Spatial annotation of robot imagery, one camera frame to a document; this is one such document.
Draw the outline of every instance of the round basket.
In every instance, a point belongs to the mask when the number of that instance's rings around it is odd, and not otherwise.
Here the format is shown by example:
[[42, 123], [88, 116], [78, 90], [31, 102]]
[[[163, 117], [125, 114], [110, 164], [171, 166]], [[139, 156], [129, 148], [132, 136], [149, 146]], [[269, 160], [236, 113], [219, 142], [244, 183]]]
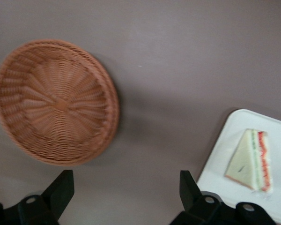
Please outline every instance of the round basket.
[[112, 80], [88, 52], [61, 40], [29, 42], [0, 67], [0, 120], [30, 156], [79, 165], [104, 151], [118, 126]]

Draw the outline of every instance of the screw hole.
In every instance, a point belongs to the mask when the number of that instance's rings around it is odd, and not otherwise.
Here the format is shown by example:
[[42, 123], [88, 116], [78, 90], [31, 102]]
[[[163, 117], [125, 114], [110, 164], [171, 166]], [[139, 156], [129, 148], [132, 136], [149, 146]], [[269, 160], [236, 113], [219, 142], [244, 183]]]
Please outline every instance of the screw hole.
[[255, 211], [254, 207], [251, 206], [251, 205], [249, 205], [249, 204], [244, 204], [244, 205], [243, 205], [243, 208], [244, 208], [245, 210], [249, 211], [249, 212]]
[[29, 199], [26, 200], [26, 203], [27, 203], [27, 204], [33, 203], [35, 200], [36, 200], [35, 197], [31, 197], [31, 198], [29, 198]]
[[205, 201], [210, 204], [214, 203], [214, 199], [212, 197], [206, 197]]

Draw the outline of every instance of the woven basket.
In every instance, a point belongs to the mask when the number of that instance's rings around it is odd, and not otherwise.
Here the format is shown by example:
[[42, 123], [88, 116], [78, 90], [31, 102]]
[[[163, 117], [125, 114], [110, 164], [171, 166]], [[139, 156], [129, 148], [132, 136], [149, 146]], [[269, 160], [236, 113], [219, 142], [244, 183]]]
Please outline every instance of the woven basket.
[[29, 42], [0, 67], [0, 120], [30, 156], [52, 165], [79, 165], [113, 139], [118, 97], [103, 66], [61, 40]]

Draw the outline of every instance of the red filling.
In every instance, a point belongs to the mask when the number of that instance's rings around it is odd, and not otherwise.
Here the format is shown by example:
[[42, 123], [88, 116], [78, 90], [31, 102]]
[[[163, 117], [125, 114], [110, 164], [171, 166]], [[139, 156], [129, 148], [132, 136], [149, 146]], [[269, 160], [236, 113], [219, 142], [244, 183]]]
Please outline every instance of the red filling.
[[268, 165], [266, 162], [266, 154], [267, 154], [267, 149], [264, 145], [263, 142], [263, 133], [264, 132], [258, 132], [258, 139], [259, 139], [259, 145], [261, 147], [261, 163], [262, 163], [262, 170], [263, 170], [263, 177], [264, 177], [264, 181], [265, 181], [265, 186], [262, 188], [263, 191], [267, 191], [271, 184], [270, 184], [270, 177], [269, 177], [269, 171], [268, 171]]

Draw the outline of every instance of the black plastic mount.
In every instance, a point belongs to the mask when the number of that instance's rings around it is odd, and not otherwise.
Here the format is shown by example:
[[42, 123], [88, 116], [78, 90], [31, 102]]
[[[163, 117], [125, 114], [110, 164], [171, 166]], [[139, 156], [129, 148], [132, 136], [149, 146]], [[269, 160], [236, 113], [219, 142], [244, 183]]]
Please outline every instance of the black plastic mount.
[[240, 202], [234, 209], [214, 195], [203, 195], [189, 171], [180, 172], [180, 198], [185, 211], [170, 225], [276, 225], [259, 205]]
[[41, 195], [28, 196], [5, 210], [0, 203], [0, 225], [58, 225], [73, 195], [73, 171], [64, 170]]

